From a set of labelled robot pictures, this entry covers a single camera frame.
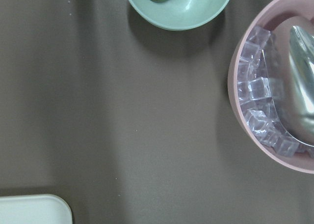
pink bowl rim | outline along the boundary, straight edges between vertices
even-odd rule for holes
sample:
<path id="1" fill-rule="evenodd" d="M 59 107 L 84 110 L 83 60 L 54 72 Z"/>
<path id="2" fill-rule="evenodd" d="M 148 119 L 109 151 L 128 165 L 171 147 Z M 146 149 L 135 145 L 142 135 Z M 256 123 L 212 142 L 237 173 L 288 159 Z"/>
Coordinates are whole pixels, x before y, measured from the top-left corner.
<path id="1" fill-rule="evenodd" d="M 256 18 L 252 21 L 252 23 L 250 24 L 249 28 L 246 30 L 245 34 L 243 35 L 240 44 L 238 46 L 237 49 L 237 53 L 236 53 L 236 57 L 235 57 L 235 61 L 234 61 L 234 74 L 233 74 L 233 86 L 236 86 L 236 82 L 237 82 L 237 70 L 238 70 L 238 63 L 240 61 L 240 53 L 243 49 L 243 46 L 245 44 L 245 41 L 250 33 L 250 31 L 253 29 L 254 26 L 257 25 L 258 21 L 261 19 L 261 17 L 271 8 L 273 7 L 277 2 L 279 2 L 280 0 L 273 0 L 272 2 L 270 2 L 257 16 Z M 236 99 L 238 99 L 238 94 L 237 94 L 237 87 L 233 87 L 233 93 Z M 305 168 L 300 168 L 294 165 L 291 165 L 283 160 L 281 160 L 280 158 L 276 157 L 274 154 L 272 154 L 270 151 L 267 150 L 267 148 L 265 146 L 263 146 L 257 139 L 256 137 L 252 134 L 251 130 L 248 128 L 241 107 L 240 107 L 240 103 L 239 101 L 235 101 L 236 104 L 236 110 L 239 113 L 239 119 L 241 120 L 242 125 L 245 128 L 246 133 L 250 136 L 250 138 L 254 141 L 254 143 L 264 152 L 266 153 L 270 158 L 272 158 L 273 160 L 275 160 L 276 162 L 284 165 L 285 167 L 291 168 L 293 170 L 296 171 L 300 171 L 300 172 L 304 172 L 304 173 L 311 173 L 314 174 L 314 170 L 310 170 L 310 169 L 305 169 Z"/>

mint green bowl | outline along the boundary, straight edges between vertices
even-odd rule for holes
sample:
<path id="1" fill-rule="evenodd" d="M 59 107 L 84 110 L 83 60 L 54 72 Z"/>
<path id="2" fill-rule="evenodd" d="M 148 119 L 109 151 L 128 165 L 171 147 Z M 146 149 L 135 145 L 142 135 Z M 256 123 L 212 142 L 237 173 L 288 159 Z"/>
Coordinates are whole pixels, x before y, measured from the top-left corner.
<path id="1" fill-rule="evenodd" d="M 215 18 L 229 0 L 129 0 L 151 24 L 173 31 L 199 27 Z"/>

gray table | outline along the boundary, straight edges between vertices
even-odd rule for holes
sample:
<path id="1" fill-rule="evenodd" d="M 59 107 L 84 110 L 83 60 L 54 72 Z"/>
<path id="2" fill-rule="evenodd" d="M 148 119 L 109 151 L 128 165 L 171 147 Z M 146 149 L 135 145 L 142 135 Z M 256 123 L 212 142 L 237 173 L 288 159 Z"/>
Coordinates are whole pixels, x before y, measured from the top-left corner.
<path id="1" fill-rule="evenodd" d="M 227 95 L 270 1 L 170 32 L 127 0 L 0 0 L 0 196 L 58 195 L 75 224 L 313 223 L 314 176 L 255 146 Z"/>

ice cube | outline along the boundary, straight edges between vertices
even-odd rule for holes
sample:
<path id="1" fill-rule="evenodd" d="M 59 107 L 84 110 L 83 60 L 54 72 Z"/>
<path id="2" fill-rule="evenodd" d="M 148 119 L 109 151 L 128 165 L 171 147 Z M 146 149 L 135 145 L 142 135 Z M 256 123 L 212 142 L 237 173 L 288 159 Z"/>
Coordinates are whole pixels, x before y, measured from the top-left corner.
<path id="1" fill-rule="evenodd" d="M 267 129 L 271 126 L 271 121 L 260 110 L 248 110 L 244 118 L 246 124 L 256 137 L 263 138 L 267 133 Z"/>
<path id="2" fill-rule="evenodd" d="M 237 80 L 239 82 L 253 80 L 256 78 L 257 68 L 250 62 L 240 59 L 237 71 Z"/>
<path id="3" fill-rule="evenodd" d="M 280 136 L 281 133 L 277 131 L 275 128 L 268 128 L 265 136 L 262 138 L 257 137 L 257 139 L 261 144 L 266 145 L 268 147 L 273 147 Z"/>
<path id="4" fill-rule="evenodd" d="M 264 55 L 263 53 L 261 54 L 260 57 L 260 63 L 259 65 L 256 67 L 256 78 L 259 77 L 263 77 L 263 78 L 267 78 L 268 74 L 267 74 L 267 69 L 266 69 L 266 64 L 265 64 L 265 59 L 264 59 Z"/>
<path id="5" fill-rule="evenodd" d="M 247 102 L 250 100 L 250 94 L 247 82 L 238 82 L 237 83 L 237 94 L 240 103 Z"/>
<path id="6" fill-rule="evenodd" d="M 258 110 L 262 110 L 264 105 L 271 102 L 271 98 L 265 98 L 260 100 L 254 100 L 254 102 L 257 104 Z"/>
<path id="7" fill-rule="evenodd" d="M 268 78 L 259 77 L 248 83 L 251 100 L 271 97 Z"/>
<path id="8" fill-rule="evenodd" d="M 257 110 L 257 109 L 258 109 L 257 104 L 253 100 L 246 101 L 243 104 L 241 104 L 242 112 L 245 112 L 247 110 Z"/>
<path id="9" fill-rule="evenodd" d="M 309 156 L 310 156 L 311 158 L 314 158 L 314 147 L 308 146 L 308 147 L 306 148 L 306 151 L 309 153 Z"/>
<path id="10" fill-rule="evenodd" d="M 260 46 L 262 50 L 270 38 L 270 31 L 266 30 L 260 26 L 255 26 L 252 31 L 250 32 L 247 41 L 250 41 L 254 44 Z"/>
<path id="11" fill-rule="evenodd" d="M 300 143 L 296 153 L 304 153 L 307 150 L 307 147 L 308 145 Z"/>
<path id="12" fill-rule="evenodd" d="M 262 111 L 265 113 L 265 115 L 273 122 L 278 122 L 279 117 L 276 112 L 275 105 L 273 101 L 266 103 L 262 107 Z"/>
<path id="13" fill-rule="evenodd" d="M 290 133 L 286 130 L 280 121 L 273 122 L 273 125 L 283 136 L 290 136 Z"/>
<path id="14" fill-rule="evenodd" d="M 273 148 L 279 155 L 292 157 L 299 147 L 299 142 L 292 137 L 280 136 Z"/>
<path id="15" fill-rule="evenodd" d="M 258 65 L 260 57 L 260 46 L 246 41 L 241 52 L 241 58 L 254 65 Z"/>

white lid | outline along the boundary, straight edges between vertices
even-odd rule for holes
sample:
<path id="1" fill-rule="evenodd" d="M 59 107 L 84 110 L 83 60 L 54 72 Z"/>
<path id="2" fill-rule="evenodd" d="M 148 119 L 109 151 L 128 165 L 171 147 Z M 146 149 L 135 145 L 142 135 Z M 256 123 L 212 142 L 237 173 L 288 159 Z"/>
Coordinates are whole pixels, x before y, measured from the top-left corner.
<path id="1" fill-rule="evenodd" d="M 0 223 L 72 224 L 72 213 L 58 196 L 7 196 L 0 197 Z"/>

